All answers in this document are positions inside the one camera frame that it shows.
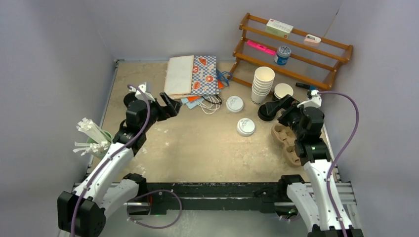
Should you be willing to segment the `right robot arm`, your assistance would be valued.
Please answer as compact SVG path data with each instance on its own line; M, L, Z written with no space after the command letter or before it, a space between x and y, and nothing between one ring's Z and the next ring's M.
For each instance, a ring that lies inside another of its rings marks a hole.
M295 135L295 153L300 159L313 190L311 196L299 175L283 175L277 194L291 200L308 229L309 237L361 237L361 229L353 226L345 212L332 177L336 158L332 158L321 136L324 113L316 107L301 104L291 96L267 102L258 109L263 121L271 121L277 112L279 124Z

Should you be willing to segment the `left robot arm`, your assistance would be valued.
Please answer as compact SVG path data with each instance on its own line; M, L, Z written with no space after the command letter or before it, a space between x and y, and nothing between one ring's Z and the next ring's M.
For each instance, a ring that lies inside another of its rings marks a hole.
M146 179L139 174L128 174L115 187L114 178L134 158L146 141L146 132L157 121L178 115L181 102L160 93L165 102L156 99L126 96L126 119L120 123L108 152L99 165L71 192L63 191L57 199L58 226L72 237L97 237L109 218L125 202L133 199L151 202L153 194L165 190L149 191Z

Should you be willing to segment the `checkered paper bag blue handles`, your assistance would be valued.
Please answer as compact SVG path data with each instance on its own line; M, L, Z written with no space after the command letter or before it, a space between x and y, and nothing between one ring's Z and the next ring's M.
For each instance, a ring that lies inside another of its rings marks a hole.
M190 95L207 96L219 94L220 88L217 79L216 61L216 56L194 56Z

